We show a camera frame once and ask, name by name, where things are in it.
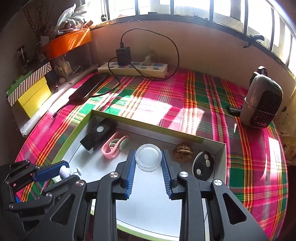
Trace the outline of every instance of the pink clip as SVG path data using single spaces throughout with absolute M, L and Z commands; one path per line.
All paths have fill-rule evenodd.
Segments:
M 119 131 L 115 132 L 114 135 L 111 136 L 110 139 L 107 140 L 106 143 L 102 146 L 101 151 L 107 159 L 111 160 L 119 154 L 119 146 L 121 142 L 128 138 L 128 136 L 123 136 L 123 137 L 121 136 L 122 135 L 120 134 Z M 115 139 L 119 139 L 119 141 L 115 144 L 113 148 L 110 148 L 109 145 L 111 141 Z

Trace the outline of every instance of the black remote control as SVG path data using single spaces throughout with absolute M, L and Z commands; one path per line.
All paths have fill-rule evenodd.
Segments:
M 214 159 L 207 151 L 201 151 L 193 161 L 192 174 L 199 180 L 206 181 L 214 170 Z
M 72 95 L 69 96 L 69 102 L 71 104 L 83 104 L 91 97 L 91 95 L 108 76 L 109 74 L 93 75 L 87 81 L 85 81 Z
M 100 123 L 96 123 L 80 143 L 92 154 L 99 145 L 103 144 L 107 138 L 110 138 L 115 133 L 115 129 L 116 123 L 105 118 Z

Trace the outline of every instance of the power strip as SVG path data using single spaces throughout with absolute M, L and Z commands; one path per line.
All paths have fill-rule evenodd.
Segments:
M 143 62 L 132 62 L 143 75 L 154 78 L 164 78 L 168 71 L 167 64 L 152 63 L 151 65 L 142 65 Z M 110 69 L 115 75 L 141 76 L 131 65 L 119 66 L 117 62 L 110 62 Z M 110 73 L 108 63 L 98 68 L 99 74 Z

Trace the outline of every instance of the black cable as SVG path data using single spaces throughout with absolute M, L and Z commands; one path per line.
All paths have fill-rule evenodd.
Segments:
M 109 91 L 106 91 L 106 92 L 104 92 L 104 93 L 102 93 L 102 94 L 98 94 L 98 95 L 93 95 L 93 96 L 91 96 L 90 98 L 94 98 L 94 97 L 99 97 L 99 96 L 102 96 L 102 95 L 105 95 L 105 94 L 108 94 L 108 93 L 110 93 L 110 92 L 112 92 L 112 91 L 114 91 L 120 84 L 121 84 L 121 80 L 111 71 L 111 69 L 110 69 L 110 62 L 111 62 L 111 60 L 113 60 L 113 59 L 115 59 L 115 58 L 117 58 L 117 57 L 114 57 L 114 58 L 112 58 L 112 59 L 110 59 L 109 60 L 109 62 L 108 62 L 108 69 L 109 69 L 109 71 L 111 72 L 111 74 L 118 80 L 118 84 L 115 86 L 115 87 L 113 87 L 112 89 L 110 89 Z M 69 104 L 75 104 L 75 103 L 73 103 L 72 101 L 68 101 L 66 104 L 64 104 L 62 107 L 60 107 L 53 115 L 52 115 L 52 119 L 54 119 L 56 116 L 57 116 L 57 114 L 59 113 L 59 111 L 61 110 L 61 109 L 63 109 L 64 107 L 66 107 L 67 105 L 69 105 Z
M 159 33 L 157 33 L 157 32 L 154 32 L 154 31 L 151 31 L 151 30 L 148 30 L 148 29 L 144 29 L 144 28 L 132 28 L 132 29 L 130 29 L 130 30 L 128 30 L 128 31 L 126 31 L 122 36 L 121 36 L 121 39 L 120 39 L 120 46 L 123 46 L 123 42 L 122 42 L 122 38 L 123 38 L 123 36 L 126 34 L 126 33 L 128 33 L 128 32 L 130 32 L 130 31 L 132 31 L 132 30 L 136 30 L 136 29 L 140 29 L 140 30 L 145 30 L 145 31 L 148 31 L 148 32 L 151 32 L 151 33 L 154 33 L 154 34 L 157 34 L 157 35 L 160 35 L 160 36 L 162 36 L 162 37 L 165 37 L 165 38 L 167 38 L 168 40 L 170 40 L 173 44 L 174 44 L 174 46 L 175 46 L 175 48 L 176 48 L 176 50 L 177 50 L 177 55 L 178 55 L 178 65 L 177 65 L 177 68 L 175 69 L 175 71 L 173 72 L 173 74 L 171 74 L 169 77 L 166 77 L 166 78 L 164 78 L 164 79 L 160 79 L 160 80 L 155 80 L 155 79 L 150 79 L 149 77 L 147 77 L 147 76 L 145 76 L 145 75 L 143 75 L 135 66 L 133 66 L 131 63 L 130 63 L 130 65 L 141 75 L 141 76 L 143 76 L 143 77 L 145 77 L 146 79 L 148 79 L 148 80 L 151 80 L 151 81 L 163 81 L 163 80 L 167 80 L 167 79 L 169 79 L 169 78 L 171 78 L 176 72 L 177 72 L 177 70 L 178 70 L 178 68 L 179 68 L 179 64 L 180 64 L 180 56 L 179 56 L 179 51 L 178 51 L 178 48 L 177 48 L 177 45 L 174 43 L 174 41 L 173 40 L 171 40 L 169 37 L 167 37 L 167 36 L 165 36 L 165 35 L 162 35 L 162 34 L 159 34 Z

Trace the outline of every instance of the cardboard box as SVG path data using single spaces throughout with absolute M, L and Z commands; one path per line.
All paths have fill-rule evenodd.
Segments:
M 51 91 L 43 76 L 33 84 L 17 101 L 23 107 L 29 118 L 35 114 L 40 106 L 51 96 Z
M 127 145 L 112 160 L 104 158 L 100 147 L 89 154 L 80 144 L 80 140 L 88 134 L 95 122 L 100 122 L 103 118 L 116 121 L 116 131 L 129 136 Z M 184 141 L 189 142 L 194 151 L 190 161 L 180 163 L 184 171 L 192 175 L 191 166 L 194 157 L 200 151 L 206 150 L 211 153 L 215 161 L 214 171 L 208 181 L 216 178 L 226 181 L 226 144 L 95 110 L 92 110 L 74 129 L 53 163 L 60 160 L 68 161 L 73 172 L 79 167 L 82 171 L 81 179 L 89 183 L 115 171 L 117 164 L 126 160 L 130 149 L 137 149 L 144 143 L 155 144 L 161 150 L 167 149 L 174 161 L 171 155 L 173 148 Z M 201 215 L 205 218 L 205 235 L 209 237 L 206 202 L 205 200 L 202 202 L 204 213 Z M 117 228 L 148 240 L 176 241 L 180 235 L 181 207 L 181 200 L 171 201 L 168 198 L 161 167 L 153 172 L 143 172 L 136 166 L 129 200 L 116 201 Z M 92 214 L 94 208 L 95 200 L 92 202 Z

